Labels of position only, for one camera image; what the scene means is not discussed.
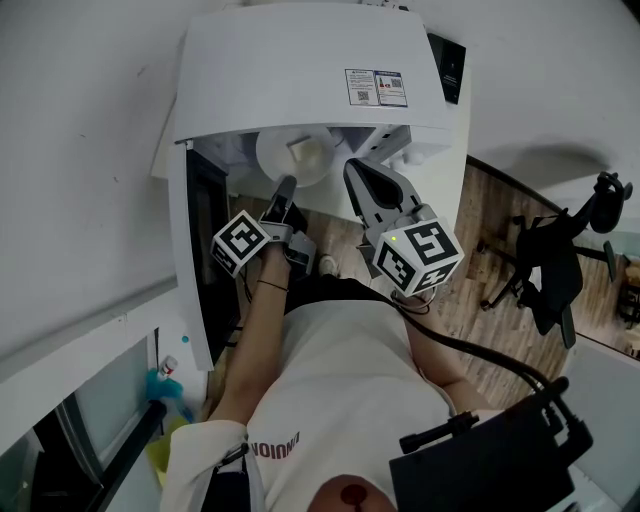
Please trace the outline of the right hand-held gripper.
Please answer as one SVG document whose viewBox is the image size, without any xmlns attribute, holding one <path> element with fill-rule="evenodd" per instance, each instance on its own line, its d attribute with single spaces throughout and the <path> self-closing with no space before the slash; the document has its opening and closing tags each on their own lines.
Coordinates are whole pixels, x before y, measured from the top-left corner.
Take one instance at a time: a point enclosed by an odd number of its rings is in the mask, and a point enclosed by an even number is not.
<svg viewBox="0 0 640 512">
<path fill-rule="evenodd" d="M 419 204 L 411 182 L 390 167 L 362 158 L 344 165 L 355 214 L 369 228 L 358 246 L 373 278 L 386 277 L 404 297 L 446 282 L 465 257 L 444 217 Z M 406 206 L 413 207 L 391 222 Z"/>
</svg>

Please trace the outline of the person's left forearm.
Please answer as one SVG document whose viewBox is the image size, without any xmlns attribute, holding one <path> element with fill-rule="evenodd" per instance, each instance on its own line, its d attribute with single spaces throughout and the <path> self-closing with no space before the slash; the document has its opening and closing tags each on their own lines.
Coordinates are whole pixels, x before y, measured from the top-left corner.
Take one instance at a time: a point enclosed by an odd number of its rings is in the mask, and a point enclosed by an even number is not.
<svg viewBox="0 0 640 512">
<path fill-rule="evenodd" d="M 261 254 L 262 279 L 288 288 L 290 265 L 280 244 L 268 244 Z M 221 400 L 211 421 L 246 425 L 279 372 L 287 293 L 256 284 L 252 302 L 233 353 Z"/>
</svg>

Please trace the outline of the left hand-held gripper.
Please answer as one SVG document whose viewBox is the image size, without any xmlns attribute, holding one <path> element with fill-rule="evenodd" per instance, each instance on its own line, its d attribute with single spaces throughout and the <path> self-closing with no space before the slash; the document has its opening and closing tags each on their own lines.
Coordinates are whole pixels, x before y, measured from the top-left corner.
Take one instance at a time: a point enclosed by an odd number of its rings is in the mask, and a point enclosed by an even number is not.
<svg viewBox="0 0 640 512">
<path fill-rule="evenodd" d="M 312 273 L 316 246 L 305 234 L 307 219 L 293 203 L 296 187 L 296 178 L 285 175 L 259 221 L 242 210 L 214 235 L 211 256 L 231 277 L 268 244 L 282 245 L 293 278 Z"/>
</svg>

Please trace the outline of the yellow bag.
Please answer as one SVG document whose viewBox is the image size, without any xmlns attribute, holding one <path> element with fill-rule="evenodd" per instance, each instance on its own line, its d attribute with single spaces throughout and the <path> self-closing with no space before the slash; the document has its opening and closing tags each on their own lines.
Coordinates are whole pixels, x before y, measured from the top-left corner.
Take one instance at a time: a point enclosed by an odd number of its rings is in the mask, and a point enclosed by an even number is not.
<svg viewBox="0 0 640 512">
<path fill-rule="evenodd" d="M 152 441 L 145 447 L 145 452 L 152 469 L 155 471 L 159 485 L 161 488 L 165 486 L 167 469 L 170 458 L 171 437 L 173 433 L 183 427 L 189 425 L 189 422 L 182 416 L 174 418 L 169 426 L 165 429 L 165 433 L 158 440 Z"/>
</svg>

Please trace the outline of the black framed glass door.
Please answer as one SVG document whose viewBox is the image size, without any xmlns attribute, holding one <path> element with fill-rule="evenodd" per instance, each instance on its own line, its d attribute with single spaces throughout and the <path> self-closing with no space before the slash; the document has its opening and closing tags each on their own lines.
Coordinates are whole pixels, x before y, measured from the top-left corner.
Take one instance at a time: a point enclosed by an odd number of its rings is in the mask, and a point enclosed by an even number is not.
<svg viewBox="0 0 640 512">
<path fill-rule="evenodd" d="M 0 448 L 0 512 L 158 512 L 145 453 L 167 408 L 146 396 L 147 339 Z"/>
</svg>

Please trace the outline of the person's white shirt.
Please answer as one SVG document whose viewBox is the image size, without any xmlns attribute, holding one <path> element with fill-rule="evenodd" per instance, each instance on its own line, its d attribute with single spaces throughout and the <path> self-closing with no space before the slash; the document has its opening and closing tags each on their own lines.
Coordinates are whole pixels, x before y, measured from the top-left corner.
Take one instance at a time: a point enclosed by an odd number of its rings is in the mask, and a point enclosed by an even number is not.
<svg viewBox="0 0 640 512">
<path fill-rule="evenodd" d="M 206 512 L 216 464 L 247 451 L 263 512 L 307 512 L 339 475 L 394 493 L 402 437 L 444 424 L 454 407 L 417 370 L 404 320 L 374 301 L 326 301 L 286 315 L 280 373 L 247 423 L 215 419 L 171 439 L 161 512 Z"/>
</svg>

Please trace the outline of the black electronics box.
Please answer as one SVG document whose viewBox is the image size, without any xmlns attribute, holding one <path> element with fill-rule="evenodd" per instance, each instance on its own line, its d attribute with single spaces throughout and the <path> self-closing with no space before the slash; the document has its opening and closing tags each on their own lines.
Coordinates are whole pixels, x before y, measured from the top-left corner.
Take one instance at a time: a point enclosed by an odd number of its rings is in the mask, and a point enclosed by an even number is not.
<svg viewBox="0 0 640 512">
<path fill-rule="evenodd" d="M 461 413 L 400 439 L 390 461 L 398 512 L 548 512 L 575 490 L 570 466 L 593 445 L 560 377 L 483 420 Z"/>
</svg>

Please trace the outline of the black office chair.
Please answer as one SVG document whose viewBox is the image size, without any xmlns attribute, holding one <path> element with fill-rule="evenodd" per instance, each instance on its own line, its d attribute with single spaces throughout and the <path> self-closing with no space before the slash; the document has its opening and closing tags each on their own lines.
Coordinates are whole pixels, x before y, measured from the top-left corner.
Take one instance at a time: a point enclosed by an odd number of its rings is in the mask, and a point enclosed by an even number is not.
<svg viewBox="0 0 640 512">
<path fill-rule="evenodd" d="M 624 203 L 631 198 L 633 185 L 622 184 L 616 173 L 602 172 L 594 193 L 582 208 L 570 215 L 566 209 L 555 216 L 536 217 L 527 222 L 522 215 L 512 218 L 520 228 L 514 256 L 481 240 L 476 251 L 490 251 L 514 267 L 508 283 L 492 301 L 483 300 L 483 311 L 494 309 L 507 293 L 517 298 L 519 308 L 529 308 L 541 335 L 560 327 L 564 347 L 576 342 L 571 304 L 583 289 L 580 254 L 605 262 L 615 277 L 615 259 L 610 243 L 601 251 L 578 248 L 573 240 L 590 227 L 607 234 L 617 226 Z"/>
</svg>

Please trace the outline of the person's black shorts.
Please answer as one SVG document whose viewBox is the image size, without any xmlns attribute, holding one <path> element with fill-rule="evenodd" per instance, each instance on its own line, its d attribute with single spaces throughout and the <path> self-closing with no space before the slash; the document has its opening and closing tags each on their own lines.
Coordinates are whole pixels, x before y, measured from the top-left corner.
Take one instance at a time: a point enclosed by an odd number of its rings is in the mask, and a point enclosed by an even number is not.
<svg viewBox="0 0 640 512">
<path fill-rule="evenodd" d="M 393 305 L 389 298 L 356 279 L 341 279 L 333 275 L 310 276 L 290 287 L 285 315 L 302 306 L 325 301 L 373 301 Z"/>
</svg>

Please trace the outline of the white round plate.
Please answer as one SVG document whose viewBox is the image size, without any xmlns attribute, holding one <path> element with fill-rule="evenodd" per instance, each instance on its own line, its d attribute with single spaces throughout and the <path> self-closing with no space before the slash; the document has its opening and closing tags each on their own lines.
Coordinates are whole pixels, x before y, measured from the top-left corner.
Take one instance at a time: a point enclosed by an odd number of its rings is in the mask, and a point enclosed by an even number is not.
<svg viewBox="0 0 640 512">
<path fill-rule="evenodd" d="M 306 135 L 322 143 L 323 155 L 311 164 L 296 164 L 286 143 Z M 292 175 L 296 178 L 298 187 L 309 187 L 319 183 L 329 173 L 335 155 L 334 147 L 334 138 L 324 126 L 269 128 L 258 134 L 256 158 L 262 171 L 272 181 Z"/>
</svg>

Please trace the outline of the white microwave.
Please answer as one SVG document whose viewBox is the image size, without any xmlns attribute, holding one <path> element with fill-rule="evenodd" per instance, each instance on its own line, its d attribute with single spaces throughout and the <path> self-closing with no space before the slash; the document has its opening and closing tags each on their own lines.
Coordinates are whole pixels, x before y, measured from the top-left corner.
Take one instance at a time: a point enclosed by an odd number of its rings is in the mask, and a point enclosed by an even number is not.
<svg viewBox="0 0 640 512">
<path fill-rule="evenodd" d="M 340 3 L 274 3 L 194 18 L 181 58 L 167 176 L 178 293 L 195 364 L 210 371 L 240 323 L 236 278 L 213 237 L 246 210 L 259 221 L 279 181 L 256 158 L 260 131 L 316 125 L 329 173 L 293 203 L 367 228 L 344 181 L 351 158 L 405 176 L 454 229 L 464 165 L 419 15 Z M 413 207 L 406 206 L 391 222 Z"/>
</svg>

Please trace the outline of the person's right forearm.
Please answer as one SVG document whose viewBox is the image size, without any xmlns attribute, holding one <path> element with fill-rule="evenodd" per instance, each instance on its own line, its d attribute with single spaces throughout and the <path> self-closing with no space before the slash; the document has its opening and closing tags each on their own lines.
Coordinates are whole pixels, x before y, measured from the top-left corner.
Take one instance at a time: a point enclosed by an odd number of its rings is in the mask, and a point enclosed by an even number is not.
<svg viewBox="0 0 640 512">
<path fill-rule="evenodd" d="M 418 296 L 402 298 L 396 292 L 392 294 L 392 300 L 416 323 L 436 333 L 446 334 L 437 310 L 428 305 L 426 300 Z M 437 343 L 408 320 L 405 324 L 416 366 L 427 380 L 444 391 L 457 413 L 492 409 L 485 397 L 467 379 L 457 351 Z"/>
</svg>

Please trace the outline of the black flat box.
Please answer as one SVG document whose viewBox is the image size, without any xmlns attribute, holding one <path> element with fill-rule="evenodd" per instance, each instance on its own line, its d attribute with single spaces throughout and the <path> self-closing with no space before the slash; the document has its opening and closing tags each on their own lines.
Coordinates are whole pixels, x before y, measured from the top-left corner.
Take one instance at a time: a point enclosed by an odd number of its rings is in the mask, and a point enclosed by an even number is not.
<svg viewBox="0 0 640 512">
<path fill-rule="evenodd" d="M 427 37 L 438 68 L 445 101 L 454 105 L 459 102 L 466 48 L 434 33 Z"/>
</svg>

